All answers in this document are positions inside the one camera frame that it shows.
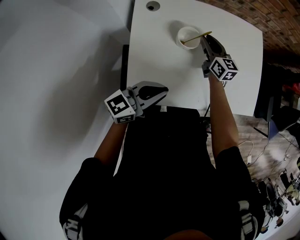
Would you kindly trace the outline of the person's left forearm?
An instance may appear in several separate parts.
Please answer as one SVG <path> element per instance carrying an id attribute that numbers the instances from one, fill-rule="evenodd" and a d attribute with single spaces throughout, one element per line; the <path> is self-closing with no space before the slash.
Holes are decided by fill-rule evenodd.
<path id="1" fill-rule="evenodd" d="M 114 169 L 119 159 L 127 126 L 127 123 L 113 123 L 96 151 L 94 158 L 98 159 L 103 165 Z"/>

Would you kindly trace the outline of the white table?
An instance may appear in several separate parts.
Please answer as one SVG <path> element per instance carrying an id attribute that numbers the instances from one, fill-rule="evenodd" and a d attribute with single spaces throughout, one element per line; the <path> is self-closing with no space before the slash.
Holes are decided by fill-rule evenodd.
<path id="1" fill-rule="evenodd" d="M 197 0 L 154 0 L 160 3 L 157 11 L 146 8 L 149 1 L 135 0 L 127 85 L 161 83 L 169 89 L 161 105 L 206 110 L 209 81 L 201 68 L 206 56 L 200 47 L 178 47 L 176 36 L 185 26 L 200 33 L 212 31 L 239 69 L 225 87 L 230 108 L 234 114 L 252 116 L 262 73 L 262 32 L 231 13 Z"/>

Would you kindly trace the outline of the red bag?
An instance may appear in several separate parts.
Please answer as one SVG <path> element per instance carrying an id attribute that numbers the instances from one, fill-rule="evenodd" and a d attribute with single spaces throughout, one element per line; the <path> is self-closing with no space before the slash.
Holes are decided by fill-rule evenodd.
<path id="1" fill-rule="evenodd" d="M 291 91 L 294 94 L 300 95 L 300 82 L 294 82 L 291 84 L 284 84 L 283 89 L 285 91 Z"/>

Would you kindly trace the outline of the blue chair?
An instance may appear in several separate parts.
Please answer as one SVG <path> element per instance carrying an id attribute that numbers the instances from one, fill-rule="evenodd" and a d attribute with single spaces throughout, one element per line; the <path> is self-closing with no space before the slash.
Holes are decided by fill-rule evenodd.
<path id="1" fill-rule="evenodd" d="M 300 119 L 300 110 L 283 106 L 272 115 L 269 121 L 268 140 L 295 124 Z"/>

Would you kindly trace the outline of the small spoon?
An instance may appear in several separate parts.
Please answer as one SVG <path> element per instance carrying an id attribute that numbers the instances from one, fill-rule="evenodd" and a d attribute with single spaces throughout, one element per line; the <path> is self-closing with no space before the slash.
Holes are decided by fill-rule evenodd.
<path id="1" fill-rule="evenodd" d="M 212 31 L 209 31 L 209 32 L 203 33 L 203 34 L 201 34 L 201 35 L 199 35 L 199 36 L 197 36 L 197 37 L 194 37 L 194 38 L 189 39 L 189 40 L 186 40 L 186 41 L 180 40 L 180 43 L 182 43 L 182 44 L 184 45 L 184 44 L 187 43 L 187 42 L 190 42 L 190 41 L 192 41 L 192 40 L 201 38 L 201 37 L 206 36 L 206 35 L 209 35 L 209 34 L 211 34 L 211 33 L 212 33 Z"/>

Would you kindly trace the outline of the person's black clothing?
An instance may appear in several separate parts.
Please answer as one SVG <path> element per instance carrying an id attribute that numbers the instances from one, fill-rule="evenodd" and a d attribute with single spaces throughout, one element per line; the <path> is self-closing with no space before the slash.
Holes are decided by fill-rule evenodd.
<path id="1" fill-rule="evenodd" d="M 120 166 L 83 161 L 63 200 L 67 240 L 163 240 L 184 230 L 255 240 L 265 213 L 238 147 L 211 161 L 196 110 L 130 122 Z"/>

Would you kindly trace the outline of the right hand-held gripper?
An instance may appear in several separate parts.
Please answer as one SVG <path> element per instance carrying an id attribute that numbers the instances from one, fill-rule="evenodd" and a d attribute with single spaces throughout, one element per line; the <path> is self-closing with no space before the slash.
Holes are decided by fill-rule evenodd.
<path id="1" fill-rule="evenodd" d="M 200 44 L 207 58 L 202 64 L 203 76 L 212 73 L 219 81 L 231 81 L 239 70 L 223 45 L 211 35 L 202 36 Z"/>

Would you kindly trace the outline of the white cup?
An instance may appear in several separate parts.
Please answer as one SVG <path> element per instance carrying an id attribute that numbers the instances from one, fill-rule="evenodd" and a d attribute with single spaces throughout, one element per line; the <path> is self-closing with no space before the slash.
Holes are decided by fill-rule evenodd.
<path id="1" fill-rule="evenodd" d="M 185 50 L 193 50 L 200 44 L 199 31 L 193 27 L 181 28 L 176 36 L 176 45 Z"/>

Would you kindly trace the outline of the person's right forearm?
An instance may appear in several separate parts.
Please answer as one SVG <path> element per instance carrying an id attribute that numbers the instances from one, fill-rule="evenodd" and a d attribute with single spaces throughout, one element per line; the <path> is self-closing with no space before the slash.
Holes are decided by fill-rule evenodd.
<path id="1" fill-rule="evenodd" d="M 238 146 L 239 133 L 222 82 L 210 74 L 209 84 L 212 151 L 217 158 L 220 152 Z"/>

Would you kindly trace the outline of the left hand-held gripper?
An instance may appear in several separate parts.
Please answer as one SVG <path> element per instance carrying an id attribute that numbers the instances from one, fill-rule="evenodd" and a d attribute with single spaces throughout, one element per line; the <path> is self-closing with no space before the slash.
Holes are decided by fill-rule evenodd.
<path id="1" fill-rule="evenodd" d="M 114 123 L 134 121 L 143 116 L 145 109 L 165 98 L 168 91 L 160 83 L 142 81 L 125 90 L 117 90 L 105 100 L 105 106 Z"/>

